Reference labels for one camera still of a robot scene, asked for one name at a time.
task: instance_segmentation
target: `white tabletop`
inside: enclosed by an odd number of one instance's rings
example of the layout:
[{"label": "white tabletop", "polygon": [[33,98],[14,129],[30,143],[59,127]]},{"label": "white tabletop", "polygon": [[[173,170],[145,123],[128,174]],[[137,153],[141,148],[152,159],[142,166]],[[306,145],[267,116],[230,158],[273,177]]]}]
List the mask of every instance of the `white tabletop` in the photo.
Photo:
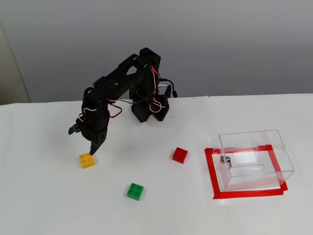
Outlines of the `white tabletop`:
[{"label": "white tabletop", "polygon": [[[310,233],[313,95],[170,99],[163,122],[140,123],[130,105],[109,122],[97,165],[90,143],[67,134],[81,102],[0,106],[0,234]],[[295,173],[283,196],[213,200],[204,149],[217,134],[278,129]],[[184,164],[171,159],[188,150]],[[127,198],[144,186],[140,201]]]}]

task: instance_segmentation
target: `white wall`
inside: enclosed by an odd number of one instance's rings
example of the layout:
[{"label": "white wall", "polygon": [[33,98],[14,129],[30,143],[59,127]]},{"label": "white wall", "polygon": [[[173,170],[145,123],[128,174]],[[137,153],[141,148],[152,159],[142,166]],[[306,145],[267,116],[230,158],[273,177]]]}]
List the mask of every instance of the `white wall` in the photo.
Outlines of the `white wall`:
[{"label": "white wall", "polygon": [[0,24],[0,105],[27,102],[25,85]]},{"label": "white wall", "polygon": [[149,47],[179,96],[311,93],[312,0],[2,0],[33,102],[86,87]]}]

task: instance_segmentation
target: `black robotic arm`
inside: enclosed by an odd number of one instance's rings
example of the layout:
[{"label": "black robotic arm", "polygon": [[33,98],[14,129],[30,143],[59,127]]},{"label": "black robotic arm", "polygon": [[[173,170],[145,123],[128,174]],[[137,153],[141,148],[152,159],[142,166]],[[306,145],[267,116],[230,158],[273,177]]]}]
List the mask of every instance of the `black robotic arm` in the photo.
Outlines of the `black robotic arm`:
[{"label": "black robotic arm", "polygon": [[[124,60],[107,77],[97,80],[93,88],[87,88],[84,92],[82,113],[76,124],[70,127],[68,134],[82,132],[83,137],[91,141],[90,154],[93,155],[106,139],[109,119],[118,116],[122,111],[114,103],[127,90],[130,90],[130,99],[133,100],[130,102],[133,104],[132,112],[140,122],[145,122],[151,114],[163,121],[169,110],[171,86],[167,87],[163,95],[158,94],[158,84],[162,80],[158,74],[160,60],[159,55],[144,48],[139,55],[133,54]],[[132,66],[136,68],[136,72],[127,74]],[[111,116],[108,105],[121,111]]]}]

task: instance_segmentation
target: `transparent acrylic box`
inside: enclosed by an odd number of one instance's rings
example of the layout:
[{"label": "transparent acrylic box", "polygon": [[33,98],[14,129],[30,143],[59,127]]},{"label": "transparent acrylic box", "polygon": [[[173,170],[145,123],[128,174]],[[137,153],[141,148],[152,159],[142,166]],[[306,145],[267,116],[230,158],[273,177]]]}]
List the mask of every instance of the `transparent acrylic box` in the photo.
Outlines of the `transparent acrylic box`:
[{"label": "transparent acrylic box", "polygon": [[219,135],[212,157],[221,191],[279,188],[294,172],[278,130]]}]

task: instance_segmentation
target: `red tape square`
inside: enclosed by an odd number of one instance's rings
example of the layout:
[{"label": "red tape square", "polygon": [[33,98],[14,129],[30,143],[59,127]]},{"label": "red tape square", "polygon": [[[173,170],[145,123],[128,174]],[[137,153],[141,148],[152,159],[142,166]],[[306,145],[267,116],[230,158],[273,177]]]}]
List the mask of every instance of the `red tape square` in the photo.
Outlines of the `red tape square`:
[{"label": "red tape square", "polygon": [[[257,149],[245,150],[248,151],[268,151],[269,157],[272,161],[275,171],[281,171],[279,163],[277,161],[276,155],[273,151],[272,145],[259,146]],[[239,197],[263,197],[263,196],[275,196],[283,195],[284,191],[288,190],[286,182],[280,185],[278,189],[266,189],[266,190],[247,190],[247,191],[230,191],[230,192],[221,192],[219,183],[216,177],[216,171],[213,163],[213,148],[207,148],[204,150],[207,165],[209,167],[210,178],[213,186],[214,197],[213,199],[227,199],[227,198],[239,198]]]}]

